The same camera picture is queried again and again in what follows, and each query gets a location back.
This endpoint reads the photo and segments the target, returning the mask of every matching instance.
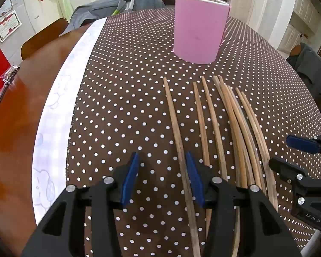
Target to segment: polka dot tablecloth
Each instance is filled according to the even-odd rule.
[[[305,168],[313,178],[321,178],[320,155],[290,149],[285,144],[288,134],[309,138],[321,134],[321,115],[299,76],[267,41],[241,21],[229,18],[216,61],[197,65],[172,52],[173,37],[173,9],[109,17],[91,53],[74,108],[67,184],[93,185],[126,164],[132,152],[140,155],[141,167],[130,204],[115,211],[124,256],[192,256],[164,76],[169,80],[184,149],[191,150],[202,162],[193,92],[193,82],[198,83],[211,169],[218,170],[200,76],[206,78],[220,124],[230,183],[235,183],[232,137],[227,113],[212,82],[214,75],[221,75],[226,84],[245,92],[261,124],[270,156],[281,157]],[[275,178],[279,214],[302,248],[315,229],[290,215],[291,186]],[[205,211],[195,204],[195,212],[203,251]],[[87,256],[92,256],[90,214],[88,209]]]

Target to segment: silver screw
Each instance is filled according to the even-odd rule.
[[[300,198],[297,200],[297,203],[298,203],[299,205],[303,205],[303,203],[304,203],[304,198],[303,198],[303,197],[300,197]]]
[[[76,189],[76,186],[74,186],[74,185],[68,185],[68,186],[65,188],[65,190],[66,190],[67,192],[74,192],[75,189]]]
[[[112,184],[114,182],[114,179],[112,177],[107,177],[103,179],[103,182],[107,185]]]
[[[221,184],[223,182],[220,177],[213,177],[211,181],[215,184]]]
[[[251,186],[250,186],[250,190],[251,190],[252,192],[258,192],[258,191],[259,191],[259,187],[258,187],[258,185],[251,185]]]

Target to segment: chair backrest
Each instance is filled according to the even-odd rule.
[[[60,18],[49,26],[41,30],[39,33],[31,37],[21,47],[21,58],[25,60],[30,57],[38,49],[44,45],[58,38],[63,33],[65,28],[68,26],[68,21],[65,18]]]

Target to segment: blue gripper pad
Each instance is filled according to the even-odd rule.
[[[139,155],[137,153],[134,153],[131,159],[129,170],[127,172],[126,178],[122,185],[121,204],[123,207],[125,207],[131,199],[134,181],[137,176],[138,169],[139,169]]]
[[[205,199],[203,183],[196,168],[194,158],[190,152],[186,152],[186,162],[189,179],[191,181],[191,189],[193,191],[194,196],[196,197],[196,202],[201,207],[204,207]]]
[[[289,147],[311,154],[316,154],[321,150],[319,144],[316,141],[308,138],[297,137],[294,135],[288,135],[287,145]]]

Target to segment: pink cup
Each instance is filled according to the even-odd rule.
[[[176,0],[174,53],[195,64],[215,61],[229,9],[221,0]]]

